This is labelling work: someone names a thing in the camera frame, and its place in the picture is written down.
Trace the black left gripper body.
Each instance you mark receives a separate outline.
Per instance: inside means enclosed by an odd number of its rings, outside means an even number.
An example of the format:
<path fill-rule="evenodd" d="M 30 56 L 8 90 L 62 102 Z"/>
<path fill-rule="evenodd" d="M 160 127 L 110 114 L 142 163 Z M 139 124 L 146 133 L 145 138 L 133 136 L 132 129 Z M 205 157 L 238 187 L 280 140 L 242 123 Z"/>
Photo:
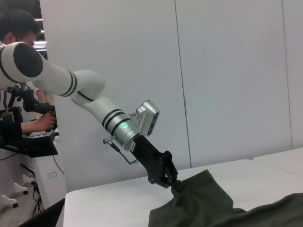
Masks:
<path fill-rule="evenodd" d="M 142 164 L 151 184 L 178 188 L 178 172 L 169 151 L 159 152 L 144 136 L 134 139 L 132 155 Z"/>

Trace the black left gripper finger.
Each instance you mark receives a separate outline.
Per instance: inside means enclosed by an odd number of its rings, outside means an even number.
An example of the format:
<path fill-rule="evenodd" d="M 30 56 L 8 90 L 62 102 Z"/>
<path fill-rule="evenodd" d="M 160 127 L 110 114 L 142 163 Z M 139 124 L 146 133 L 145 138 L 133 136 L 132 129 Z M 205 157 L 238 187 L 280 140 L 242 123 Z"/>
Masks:
<path fill-rule="evenodd" d="M 174 192 L 181 192 L 184 189 L 184 184 L 180 180 L 171 181 L 170 186 Z"/>

